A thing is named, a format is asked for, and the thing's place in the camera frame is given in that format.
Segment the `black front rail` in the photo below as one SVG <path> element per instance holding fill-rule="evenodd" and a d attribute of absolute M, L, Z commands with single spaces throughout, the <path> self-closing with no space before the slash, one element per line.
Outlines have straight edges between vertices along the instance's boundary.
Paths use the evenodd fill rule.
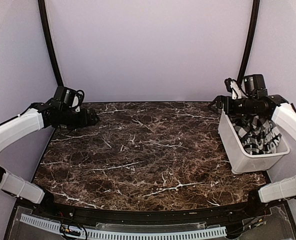
<path fill-rule="evenodd" d="M 207 223 L 239 224 L 248 217 L 264 213 L 264 205 L 254 202 L 242 202 L 227 206 L 198 208 L 175 211 L 123 211 L 78 207 L 49 202 L 45 204 L 28 203 L 33 213 L 61 220 L 65 223 L 77 222 L 85 226 L 105 224 L 130 225 L 172 225 Z"/>

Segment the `white plastic laundry bin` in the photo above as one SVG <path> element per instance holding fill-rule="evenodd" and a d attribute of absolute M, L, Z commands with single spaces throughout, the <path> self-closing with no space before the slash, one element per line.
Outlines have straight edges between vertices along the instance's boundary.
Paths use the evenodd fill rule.
<path fill-rule="evenodd" d="M 290 153 L 290 147 L 284 139 L 280 140 L 276 153 L 250 155 L 242 146 L 237 133 L 224 111 L 221 112 L 218 134 L 235 175 L 266 171 L 275 165 L 283 156 Z"/>

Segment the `right black frame post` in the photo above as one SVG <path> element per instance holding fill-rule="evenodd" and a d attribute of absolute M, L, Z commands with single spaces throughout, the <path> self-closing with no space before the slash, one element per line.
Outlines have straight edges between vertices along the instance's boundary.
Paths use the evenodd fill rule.
<path fill-rule="evenodd" d="M 241 60 L 241 64 L 240 64 L 240 68 L 237 76 L 237 82 L 239 84 L 242 83 L 243 77 L 245 76 L 246 69 L 248 66 L 252 45 L 255 37 L 256 25 L 257 25 L 257 20 L 259 15 L 259 8 L 260 8 L 260 0 L 253 0 L 244 52 L 243 52 L 243 56 L 242 56 L 242 60 Z"/>

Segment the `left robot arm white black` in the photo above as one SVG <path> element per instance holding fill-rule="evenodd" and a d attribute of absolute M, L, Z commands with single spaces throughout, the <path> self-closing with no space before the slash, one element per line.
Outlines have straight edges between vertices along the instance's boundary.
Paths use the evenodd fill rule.
<path fill-rule="evenodd" d="M 36 102 L 23 114 L 0 124 L 0 153 L 25 136 L 48 128 L 66 126 L 69 130 L 94 126 L 99 122 L 96 111 L 82 108 L 75 111 L 72 107 L 57 108 L 50 104 Z M 28 200 L 39 205 L 39 210 L 48 218 L 55 218 L 58 206 L 40 186 L 11 173 L 0 166 L 0 190 L 16 198 Z"/>

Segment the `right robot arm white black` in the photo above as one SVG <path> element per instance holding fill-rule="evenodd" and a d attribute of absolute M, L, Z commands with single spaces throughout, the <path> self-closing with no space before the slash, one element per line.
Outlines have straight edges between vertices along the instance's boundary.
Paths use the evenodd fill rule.
<path fill-rule="evenodd" d="M 296 109 L 280 95 L 218 95 L 208 108 L 220 114 L 218 133 L 236 175 L 268 170 L 289 153 L 280 129 L 296 141 Z"/>

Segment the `black white checkered shirt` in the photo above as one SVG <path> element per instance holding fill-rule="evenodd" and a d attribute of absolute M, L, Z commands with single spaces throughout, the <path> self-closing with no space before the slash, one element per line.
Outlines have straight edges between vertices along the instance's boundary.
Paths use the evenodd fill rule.
<path fill-rule="evenodd" d="M 277 153 L 282 134 L 271 120 L 258 115 L 231 116 L 229 119 L 247 154 Z"/>

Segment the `left black frame post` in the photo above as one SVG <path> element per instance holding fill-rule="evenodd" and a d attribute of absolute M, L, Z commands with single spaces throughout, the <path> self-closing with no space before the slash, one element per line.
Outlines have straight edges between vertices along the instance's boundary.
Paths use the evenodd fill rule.
<path fill-rule="evenodd" d="M 56 58 L 56 53 L 54 49 L 54 44 L 52 41 L 52 35 L 51 35 L 51 30 L 50 30 L 50 25 L 49 25 L 49 20 L 48 20 L 48 15 L 47 15 L 47 9 L 46 9 L 46 1 L 45 0 L 38 0 L 38 9 L 39 9 L 39 15 L 40 15 L 40 20 L 41 20 L 41 25 L 42 25 L 42 30 L 43 30 L 43 35 L 44 35 L 44 40 L 49 56 L 49 60 L 51 63 L 52 71 L 56 80 L 56 84 L 59 87 L 64 86 L 64 82 L 60 73 L 60 68 L 58 65 L 58 61 Z"/>

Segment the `black frame post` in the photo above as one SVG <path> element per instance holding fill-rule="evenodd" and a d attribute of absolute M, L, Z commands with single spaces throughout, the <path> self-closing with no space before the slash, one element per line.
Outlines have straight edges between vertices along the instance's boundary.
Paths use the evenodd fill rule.
<path fill-rule="evenodd" d="M 243 77 L 245 76 L 246 69 L 248 66 L 252 45 L 255 37 L 256 25 L 257 25 L 257 20 L 259 15 L 259 8 L 260 8 L 260 0 L 253 0 L 244 52 L 243 52 L 243 56 L 242 56 L 242 60 L 241 60 L 241 64 L 240 64 L 240 68 L 237 76 L 237 82 L 239 84 L 242 83 Z"/>
<path fill-rule="evenodd" d="M 46 1 L 45 0 L 38 0 L 38 9 L 39 9 L 39 15 L 40 15 L 40 20 L 41 20 L 41 25 L 42 25 L 42 30 L 43 30 L 43 35 L 44 35 L 44 40 L 49 56 L 49 60 L 51 63 L 52 71 L 56 80 L 56 84 L 59 87 L 64 86 L 64 82 L 60 73 L 60 68 L 58 65 L 58 61 L 56 58 L 56 53 L 54 49 L 54 44 L 52 41 L 52 35 L 51 35 L 51 30 L 50 30 L 50 25 L 49 25 L 49 20 L 48 20 L 48 15 L 47 15 L 47 9 L 46 9 Z"/>

